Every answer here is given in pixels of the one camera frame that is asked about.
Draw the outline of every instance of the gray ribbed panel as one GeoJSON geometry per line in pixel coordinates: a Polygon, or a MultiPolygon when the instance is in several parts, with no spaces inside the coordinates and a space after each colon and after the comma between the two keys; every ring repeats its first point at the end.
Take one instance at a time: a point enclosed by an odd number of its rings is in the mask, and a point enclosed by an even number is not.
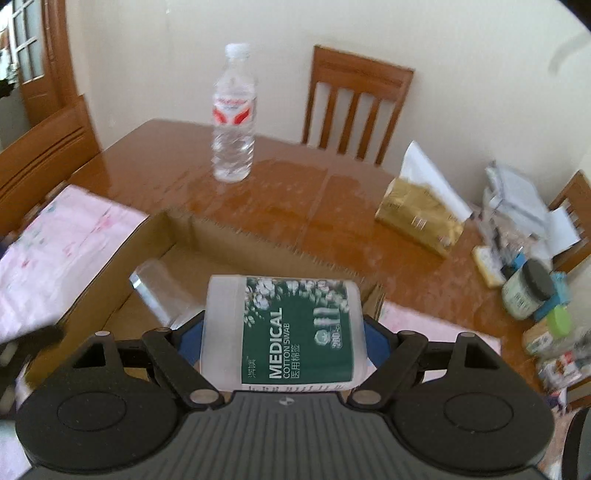
{"type": "MultiPolygon", "coordinates": [[[[220,410],[193,413],[163,450],[104,475],[38,468],[26,480],[452,480],[411,456],[383,418],[343,406],[336,394],[237,393],[220,410]]],[[[506,480],[543,480],[530,469],[506,480]]]]}

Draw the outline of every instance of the wooden door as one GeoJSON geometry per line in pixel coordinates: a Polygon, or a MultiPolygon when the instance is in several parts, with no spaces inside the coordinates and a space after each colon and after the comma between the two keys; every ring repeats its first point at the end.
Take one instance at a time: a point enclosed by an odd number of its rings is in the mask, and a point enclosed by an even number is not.
{"type": "Polygon", "coordinates": [[[43,0],[12,0],[12,61],[19,67],[21,94],[31,126],[62,106],[47,55],[45,8],[43,0]]]}

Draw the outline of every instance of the wooden chair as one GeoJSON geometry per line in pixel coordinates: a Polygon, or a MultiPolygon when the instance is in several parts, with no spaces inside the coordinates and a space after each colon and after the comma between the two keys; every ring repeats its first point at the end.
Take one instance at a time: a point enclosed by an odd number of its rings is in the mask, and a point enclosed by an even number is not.
{"type": "Polygon", "coordinates": [[[0,153],[0,236],[19,229],[31,209],[99,152],[78,97],[0,153]]]}
{"type": "Polygon", "coordinates": [[[314,60],[312,64],[312,75],[310,78],[310,91],[308,93],[308,106],[301,142],[304,145],[308,143],[314,97],[316,95],[316,85],[318,83],[327,83],[330,85],[329,100],[326,106],[320,143],[318,145],[318,148],[322,149],[326,149],[329,142],[338,90],[353,90],[353,98],[349,106],[349,113],[345,120],[345,127],[343,128],[339,148],[337,150],[340,154],[347,152],[359,97],[362,93],[368,93],[374,97],[374,101],[371,110],[369,111],[367,121],[365,122],[361,141],[357,149],[356,156],[361,160],[365,159],[381,101],[389,100],[390,102],[395,103],[394,111],[390,117],[375,162],[376,165],[381,165],[384,161],[384,155],[388,149],[392,134],[394,133],[394,127],[398,121],[402,106],[404,105],[404,100],[406,99],[408,88],[413,79],[413,74],[413,70],[405,67],[399,67],[316,45],[314,47],[314,60]]]}
{"type": "Polygon", "coordinates": [[[554,269],[570,272],[591,254],[591,187],[583,170],[579,170],[570,182],[550,203],[550,210],[564,205],[581,240],[566,252],[554,257],[554,269]]]}

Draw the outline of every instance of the white bottle cap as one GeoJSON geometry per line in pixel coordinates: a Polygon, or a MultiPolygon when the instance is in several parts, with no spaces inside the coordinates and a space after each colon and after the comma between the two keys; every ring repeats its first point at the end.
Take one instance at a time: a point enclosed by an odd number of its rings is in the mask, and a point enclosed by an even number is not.
{"type": "Polygon", "coordinates": [[[231,59],[248,58],[251,46],[248,43],[229,43],[226,45],[226,57],[231,59]]]}

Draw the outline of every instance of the gold tissue package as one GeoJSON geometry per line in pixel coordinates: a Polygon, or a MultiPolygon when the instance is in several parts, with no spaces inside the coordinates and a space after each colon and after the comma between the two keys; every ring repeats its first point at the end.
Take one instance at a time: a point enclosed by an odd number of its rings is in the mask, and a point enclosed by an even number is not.
{"type": "Polygon", "coordinates": [[[375,218],[443,257],[449,255],[464,231],[464,224],[428,187],[398,178],[388,186],[375,218]]]}

